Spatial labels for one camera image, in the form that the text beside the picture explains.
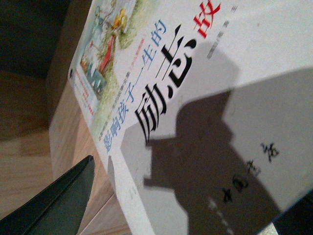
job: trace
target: red chinese character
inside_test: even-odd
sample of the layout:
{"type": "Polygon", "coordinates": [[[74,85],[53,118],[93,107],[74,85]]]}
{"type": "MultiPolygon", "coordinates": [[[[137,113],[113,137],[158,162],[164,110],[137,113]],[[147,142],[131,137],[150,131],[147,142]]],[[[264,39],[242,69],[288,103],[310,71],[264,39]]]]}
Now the red chinese character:
{"type": "Polygon", "coordinates": [[[218,5],[215,9],[213,9],[211,0],[208,0],[206,6],[204,6],[204,3],[202,2],[200,4],[200,8],[201,8],[201,12],[198,16],[196,15],[194,17],[194,22],[196,22],[196,26],[197,25],[199,26],[198,33],[204,38],[206,38],[207,36],[206,31],[209,27],[212,27],[214,14],[220,10],[221,4],[218,5]],[[207,20],[206,16],[211,16],[211,22],[207,20]],[[205,31],[202,29],[203,24],[206,26],[205,31]]]}

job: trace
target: dark background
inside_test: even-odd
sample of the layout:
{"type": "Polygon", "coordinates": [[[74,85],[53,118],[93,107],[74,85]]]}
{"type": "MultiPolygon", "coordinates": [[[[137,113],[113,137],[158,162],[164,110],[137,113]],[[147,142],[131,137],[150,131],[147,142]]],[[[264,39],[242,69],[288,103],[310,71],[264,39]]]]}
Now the dark background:
{"type": "Polygon", "coordinates": [[[0,0],[0,70],[45,79],[70,0],[0,0]]]}

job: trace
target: wooden surface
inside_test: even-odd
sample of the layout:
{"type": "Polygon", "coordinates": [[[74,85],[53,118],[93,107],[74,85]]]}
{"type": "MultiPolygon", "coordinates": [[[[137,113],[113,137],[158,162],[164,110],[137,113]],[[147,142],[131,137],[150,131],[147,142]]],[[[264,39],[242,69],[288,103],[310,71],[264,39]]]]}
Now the wooden surface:
{"type": "Polygon", "coordinates": [[[0,219],[52,183],[45,82],[0,71],[0,219]]]}
{"type": "Polygon", "coordinates": [[[79,233],[129,234],[118,200],[86,126],[74,92],[67,84],[49,128],[53,178],[87,155],[95,159],[95,177],[79,233]]]}

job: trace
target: black object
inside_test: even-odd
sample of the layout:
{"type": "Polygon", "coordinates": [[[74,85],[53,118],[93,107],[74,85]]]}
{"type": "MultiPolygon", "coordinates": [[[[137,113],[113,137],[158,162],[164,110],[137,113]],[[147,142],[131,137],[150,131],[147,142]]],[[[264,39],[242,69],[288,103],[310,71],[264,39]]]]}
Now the black object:
{"type": "Polygon", "coordinates": [[[273,224],[279,235],[313,235],[313,190],[273,224]]]}
{"type": "Polygon", "coordinates": [[[93,156],[87,156],[0,221],[1,235],[76,235],[90,197],[93,156]]]}

